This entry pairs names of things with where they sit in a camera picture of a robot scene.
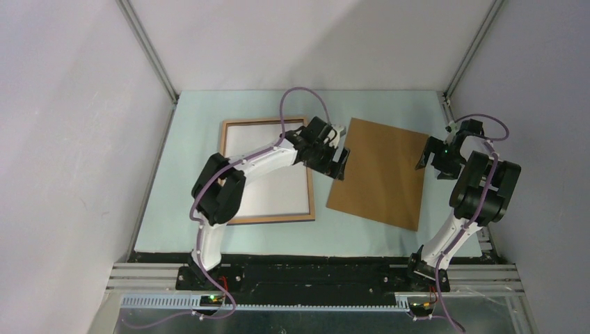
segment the cardboard sheet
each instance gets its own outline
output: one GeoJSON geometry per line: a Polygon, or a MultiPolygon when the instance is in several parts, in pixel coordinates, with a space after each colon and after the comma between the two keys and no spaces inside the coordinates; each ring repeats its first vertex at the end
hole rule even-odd
{"type": "Polygon", "coordinates": [[[424,169],[414,170],[428,135],[352,118],[344,146],[344,181],[333,182],[328,208],[418,231],[424,169]]]}

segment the aluminum frame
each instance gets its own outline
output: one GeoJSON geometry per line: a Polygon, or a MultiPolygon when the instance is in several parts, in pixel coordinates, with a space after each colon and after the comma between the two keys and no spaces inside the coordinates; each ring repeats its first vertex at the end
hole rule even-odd
{"type": "Polygon", "coordinates": [[[440,111],[442,112],[442,115],[445,117],[447,124],[449,124],[451,121],[454,122],[455,115],[451,110],[451,102],[449,99],[447,99],[445,92],[436,92],[436,95],[438,97],[438,103],[440,103],[440,111]]]}
{"type": "MultiPolygon", "coordinates": [[[[106,286],[103,304],[89,333],[112,333],[122,308],[202,309],[196,301],[202,295],[209,295],[211,292],[175,290],[177,271],[182,265],[115,263],[106,286]]],[[[405,267],[405,265],[392,264],[390,267],[405,267]]],[[[445,297],[503,298],[506,301],[507,311],[510,314],[515,333],[538,333],[515,265],[455,264],[449,266],[447,274],[451,291],[444,293],[445,297]]],[[[390,307],[349,308],[335,305],[314,308],[298,305],[288,308],[279,305],[239,305],[238,310],[404,312],[408,307],[408,299],[427,297],[428,295],[427,292],[396,292],[395,296],[399,302],[390,307]]]]}
{"type": "Polygon", "coordinates": [[[459,63],[459,66],[457,67],[455,74],[451,78],[451,82],[449,82],[449,85],[445,90],[445,99],[450,99],[453,93],[455,92],[455,89],[457,88],[459,82],[465,74],[465,70],[471,63],[473,56],[481,46],[481,42],[486,37],[488,31],[490,30],[490,27],[492,26],[493,22],[495,21],[498,13],[502,9],[502,6],[505,2],[506,0],[494,0],[494,2],[490,5],[490,8],[486,13],[486,17],[479,26],[479,29],[477,29],[477,32],[475,33],[473,40],[469,44],[467,51],[463,55],[463,58],[461,59],[461,62],[459,63]]]}
{"type": "Polygon", "coordinates": [[[156,52],[154,45],[150,41],[150,38],[147,35],[148,33],[145,32],[145,29],[141,24],[141,20],[137,16],[137,13],[135,12],[133,5],[131,4],[131,1],[116,1],[119,5],[119,8],[121,9],[123,16],[125,16],[127,23],[129,23],[131,31],[133,31],[133,34],[137,38],[139,46],[145,53],[147,61],[150,62],[152,69],[158,77],[158,80],[161,82],[162,86],[164,87],[164,90],[166,90],[166,93],[168,93],[168,97],[170,98],[172,103],[176,104],[178,102],[179,95],[177,91],[174,89],[174,85],[172,85],[172,81],[170,80],[170,77],[168,76],[168,73],[166,72],[163,63],[160,60],[160,57],[158,56],[158,53],[156,52]]]}

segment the wooden picture frame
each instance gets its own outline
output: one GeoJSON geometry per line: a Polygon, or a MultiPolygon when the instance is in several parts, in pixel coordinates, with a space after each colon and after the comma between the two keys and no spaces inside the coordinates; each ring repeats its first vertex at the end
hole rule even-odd
{"type": "MultiPolygon", "coordinates": [[[[290,116],[285,117],[285,127],[286,130],[296,129],[301,125],[307,125],[308,121],[305,116],[290,116]]],[[[219,152],[223,156],[232,156],[237,154],[243,154],[245,152],[250,152],[260,146],[266,145],[272,141],[272,138],[277,138],[280,135],[280,119],[279,118],[256,118],[256,119],[247,119],[247,120],[224,120],[222,127],[221,127],[221,139],[219,143],[219,152]],[[248,135],[247,133],[243,136],[239,136],[237,133],[232,134],[232,130],[242,131],[242,132],[253,132],[254,129],[261,130],[265,125],[274,125],[273,127],[269,127],[268,130],[256,131],[256,134],[260,133],[260,139],[253,138],[252,134],[248,135]],[[248,126],[256,126],[256,128],[251,127],[250,129],[246,129],[243,127],[248,126]],[[235,140],[234,143],[228,143],[228,141],[232,141],[234,137],[238,137],[240,140],[235,140]]],[[[273,182],[270,182],[270,179],[264,180],[267,178],[267,175],[261,177],[256,182],[250,184],[244,190],[244,197],[242,198],[242,205],[240,206],[240,210],[238,211],[236,217],[234,217],[229,224],[232,225],[241,225],[241,224],[254,224],[254,223],[282,223],[282,222],[294,222],[294,221],[313,221],[315,220],[315,205],[314,205],[314,192],[313,192],[313,176],[312,171],[309,168],[306,168],[302,164],[297,164],[295,166],[281,168],[280,170],[273,171],[272,173],[268,174],[268,177],[274,177],[273,182]],[[258,191],[258,194],[255,195],[251,190],[254,184],[259,184],[259,182],[266,182],[266,188],[262,193],[262,188],[255,189],[258,191]],[[250,205],[251,207],[257,206],[260,202],[250,199],[253,196],[260,196],[264,197],[270,202],[275,201],[275,205],[269,210],[275,210],[277,207],[285,206],[285,203],[293,203],[293,206],[298,207],[299,209],[295,209],[293,212],[285,212],[285,213],[268,213],[263,214],[263,209],[256,208],[256,209],[244,209],[243,204],[250,205]],[[257,205],[248,204],[248,202],[254,202],[257,205]]]]}

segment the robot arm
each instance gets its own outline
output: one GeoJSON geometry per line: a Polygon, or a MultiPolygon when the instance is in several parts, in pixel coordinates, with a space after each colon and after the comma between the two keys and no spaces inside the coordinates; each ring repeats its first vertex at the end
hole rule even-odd
{"type": "Polygon", "coordinates": [[[454,180],[459,177],[449,201],[452,208],[449,218],[434,238],[410,257],[410,276],[425,279],[430,285],[435,282],[439,260],[438,268],[442,271],[439,276],[443,277],[454,254],[467,239],[504,216],[520,175],[520,166],[509,161],[497,161],[493,169],[492,158],[480,152],[472,152],[469,160],[464,162],[459,150],[465,137],[485,138],[481,122],[466,120],[459,130],[447,130],[451,134],[445,142],[429,138],[416,166],[416,169],[425,167],[429,155],[434,153],[432,165],[440,171],[438,179],[454,180]],[[490,178],[485,198],[480,203],[486,188],[484,184],[490,178]]]}
{"type": "Polygon", "coordinates": [[[194,198],[218,171],[234,166],[221,174],[223,185],[214,182],[197,206],[198,218],[203,221],[200,224],[202,245],[193,249],[193,260],[196,263],[200,260],[207,271],[219,264],[221,241],[228,221],[238,212],[244,188],[257,178],[279,168],[303,163],[315,171],[343,180],[349,150],[344,148],[338,161],[333,158],[340,138],[345,134],[345,127],[329,125],[316,117],[307,127],[286,132],[282,141],[248,154],[230,158],[213,154],[193,187],[194,198]]]}

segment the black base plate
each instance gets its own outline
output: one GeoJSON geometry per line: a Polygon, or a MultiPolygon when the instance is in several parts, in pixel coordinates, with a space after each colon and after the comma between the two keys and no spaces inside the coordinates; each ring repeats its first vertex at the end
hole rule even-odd
{"type": "MultiPolygon", "coordinates": [[[[225,277],[239,304],[395,305],[395,292],[429,291],[427,284],[408,277],[406,266],[390,265],[385,258],[263,258],[222,261],[209,274],[222,285],[225,277]]],[[[216,290],[199,273],[195,264],[181,267],[176,290],[216,290]]],[[[449,291],[448,281],[441,289],[449,291]]]]}

